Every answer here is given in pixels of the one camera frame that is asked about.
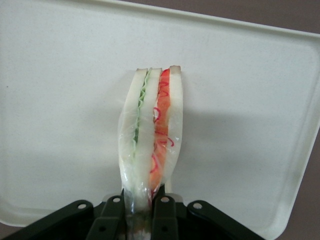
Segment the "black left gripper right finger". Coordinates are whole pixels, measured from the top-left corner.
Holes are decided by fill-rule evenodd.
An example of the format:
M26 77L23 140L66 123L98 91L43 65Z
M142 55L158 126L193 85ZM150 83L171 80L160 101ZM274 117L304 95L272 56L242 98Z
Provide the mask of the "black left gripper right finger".
M188 205L165 193L152 201L152 240L259 240L260 236L204 200Z

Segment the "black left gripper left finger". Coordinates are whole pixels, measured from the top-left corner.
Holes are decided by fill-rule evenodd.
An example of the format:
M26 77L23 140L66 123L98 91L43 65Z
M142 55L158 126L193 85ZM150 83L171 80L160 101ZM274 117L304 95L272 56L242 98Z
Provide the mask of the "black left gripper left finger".
M5 237L6 240L119 240L125 237L123 194L97 206L87 200L63 208Z

